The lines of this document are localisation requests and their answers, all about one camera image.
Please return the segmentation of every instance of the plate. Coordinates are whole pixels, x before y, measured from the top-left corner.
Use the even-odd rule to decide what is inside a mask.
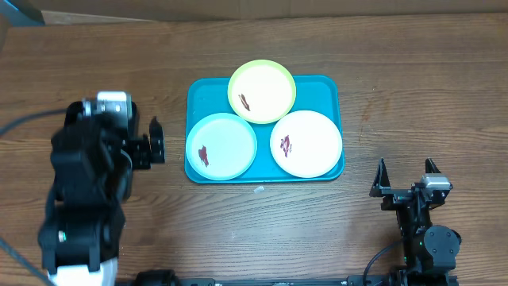
[[[314,178],[337,164],[342,153],[342,136],[325,115],[300,110],[275,124],[270,150],[284,171],[300,178]]]
[[[212,114],[199,121],[185,146],[190,166],[210,180],[230,180],[241,175],[254,161],[256,151],[252,127],[227,113]]]
[[[248,122],[276,122],[293,107],[296,85],[291,73],[271,60],[253,60],[239,67],[228,85],[229,104]]]

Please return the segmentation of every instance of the reddish stain on wood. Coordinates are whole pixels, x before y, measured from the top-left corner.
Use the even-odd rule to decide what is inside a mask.
[[[247,99],[245,99],[245,95],[241,94],[241,95],[238,95],[238,97],[240,98],[240,100],[241,100],[241,104],[243,104],[243,105],[244,105],[245,109],[246,109],[246,110],[248,110],[248,111],[250,111],[250,110],[251,110],[251,108],[250,108],[250,106],[247,104]]]
[[[285,136],[284,139],[280,139],[280,148],[284,151],[286,158],[287,154],[291,153],[291,147],[293,147],[293,145],[289,142],[289,135]]]
[[[198,150],[199,159],[201,159],[201,162],[205,165],[205,167],[208,167],[208,154],[206,154],[206,147],[203,146],[200,150]]]

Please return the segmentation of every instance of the yellow-green rimmed plate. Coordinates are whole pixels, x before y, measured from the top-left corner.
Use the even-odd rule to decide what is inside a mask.
[[[284,117],[296,99],[291,73],[271,60],[253,60],[239,67],[228,85],[229,104],[248,122],[268,124]]]

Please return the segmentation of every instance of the black cable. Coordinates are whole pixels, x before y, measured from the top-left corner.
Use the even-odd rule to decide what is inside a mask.
[[[368,270],[371,268],[371,266],[374,264],[374,262],[381,257],[381,255],[387,253],[388,251],[392,250],[395,246],[399,245],[402,242],[402,240],[398,242],[394,242],[390,244],[389,246],[383,248],[381,251],[379,251],[367,264],[367,267],[364,270],[364,276],[362,278],[362,282],[364,286],[367,286],[367,273]]]
[[[39,112],[36,114],[26,115],[24,117],[21,117],[21,118],[14,120],[14,121],[11,121],[11,122],[7,123],[7,125],[3,126],[2,129],[0,129],[0,137],[4,136],[7,132],[14,129],[16,126],[19,126],[20,124],[28,122],[30,120],[38,119],[38,118],[42,118],[42,117],[46,117],[46,116],[50,116],[50,115],[65,114],[65,113],[67,113],[67,109],[47,110],[47,111],[42,111],[42,112]]]
[[[22,123],[28,122],[33,119],[42,118],[50,115],[65,114],[67,109],[60,110],[48,110],[36,114],[26,115],[24,117],[15,119],[0,129],[0,137],[3,137],[7,132],[16,128]],[[33,266],[29,261],[26,260],[18,251],[16,251],[9,243],[7,243],[2,237],[0,237],[0,247],[9,254],[15,261],[21,264],[23,267],[28,269],[35,277],[39,278],[45,285],[53,286],[54,284],[44,275],[39,269]]]

